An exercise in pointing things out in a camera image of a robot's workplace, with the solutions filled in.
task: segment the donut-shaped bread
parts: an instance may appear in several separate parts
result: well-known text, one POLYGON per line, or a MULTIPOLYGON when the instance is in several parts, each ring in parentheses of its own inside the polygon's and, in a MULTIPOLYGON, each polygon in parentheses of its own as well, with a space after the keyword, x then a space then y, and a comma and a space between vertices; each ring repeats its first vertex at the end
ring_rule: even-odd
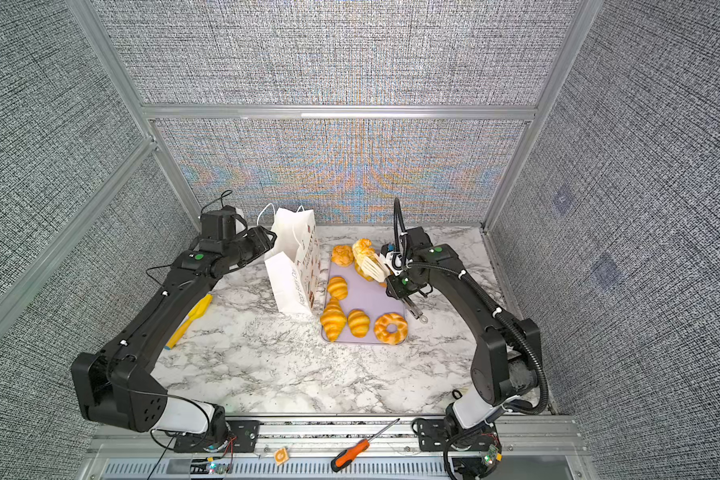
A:
POLYGON ((332 276, 328 280, 328 294, 336 300, 344 300, 347 298, 347 281, 341 276, 332 276))
POLYGON ((363 338, 371 328, 371 319, 362 310, 353 310, 347 315, 349 331, 356 337, 363 338))
POLYGON ((408 336, 408 322, 406 322, 405 319, 397 313, 385 313, 376 319, 373 332, 380 342, 388 343, 389 345, 397 345, 405 340, 406 336, 408 336), (389 330, 387 330, 387 327, 390 325, 396 326, 398 331, 390 333, 389 330))
POLYGON ((338 300, 331 298, 326 304, 326 309, 320 315, 320 323, 326 331, 326 337, 331 342, 335 342, 338 335, 344 330, 347 324, 347 317, 344 315, 342 307, 338 304, 338 300))
POLYGON ((352 247, 349 245, 336 245, 333 247, 331 261, 339 266, 350 266, 355 261, 352 247))

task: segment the vent grille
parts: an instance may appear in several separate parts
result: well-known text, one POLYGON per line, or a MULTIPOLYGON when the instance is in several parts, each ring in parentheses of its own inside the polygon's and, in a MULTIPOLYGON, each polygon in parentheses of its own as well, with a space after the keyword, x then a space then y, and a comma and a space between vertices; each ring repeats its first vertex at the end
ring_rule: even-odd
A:
MULTIPOLYGON (((166 473, 169 462, 163 460, 152 474, 153 480, 187 478, 186 472, 166 473)), ((112 458, 104 471, 104 480, 137 480, 149 475, 154 459, 112 458)), ((440 458, 357 458, 350 466, 336 474, 331 471, 328 458, 292 458, 281 466, 275 465, 272 457, 235 458, 228 478, 328 478, 339 475, 343 478, 419 478, 445 477, 440 458)), ((192 478, 219 478, 216 475, 192 475, 192 478)))

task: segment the white paper bag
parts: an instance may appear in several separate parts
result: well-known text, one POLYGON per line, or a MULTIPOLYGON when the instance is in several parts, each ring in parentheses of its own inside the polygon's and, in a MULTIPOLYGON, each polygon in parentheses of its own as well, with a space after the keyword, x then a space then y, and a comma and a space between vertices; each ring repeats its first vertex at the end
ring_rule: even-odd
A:
POLYGON ((264 256, 264 264, 277 309, 283 313, 312 313, 320 274, 314 210, 299 207, 291 212, 278 208, 270 230, 277 234, 277 240, 264 256))

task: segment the screwdriver shaft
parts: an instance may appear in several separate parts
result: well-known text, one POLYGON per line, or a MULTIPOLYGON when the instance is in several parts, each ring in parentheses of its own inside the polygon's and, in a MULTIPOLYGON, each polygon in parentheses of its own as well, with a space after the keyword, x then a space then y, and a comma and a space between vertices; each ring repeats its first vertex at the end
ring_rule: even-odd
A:
POLYGON ((397 422, 399 422, 399 421, 400 421, 400 418, 398 418, 397 420, 394 420, 393 422, 389 423, 386 427, 384 427, 384 428, 382 428, 381 430, 379 430, 376 435, 374 435, 373 437, 370 437, 370 438, 368 439, 368 441, 371 442, 374 438, 376 438, 376 437, 380 436, 381 434, 383 434, 384 432, 386 432, 386 431, 389 429, 389 427, 393 426, 395 423, 397 423, 397 422))

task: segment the screwdriver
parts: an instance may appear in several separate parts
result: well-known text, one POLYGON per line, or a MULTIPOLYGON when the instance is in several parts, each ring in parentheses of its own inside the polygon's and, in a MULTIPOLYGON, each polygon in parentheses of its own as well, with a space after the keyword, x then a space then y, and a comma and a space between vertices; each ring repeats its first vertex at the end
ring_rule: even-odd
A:
POLYGON ((336 458, 331 460, 331 470, 334 472, 338 472, 342 468, 346 467, 350 463, 352 463, 352 460, 354 460, 358 455, 363 453, 365 450, 368 450, 368 447, 371 446, 370 442, 373 441, 374 438, 380 436, 384 432, 387 431, 387 428, 393 426, 395 423, 399 422, 400 418, 393 420, 389 424, 386 425, 386 427, 382 428, 378 431, 376 435, 370 438, 364 438, 358 444, 348 450, 345 450, 344 452, 339 453, 336 458))

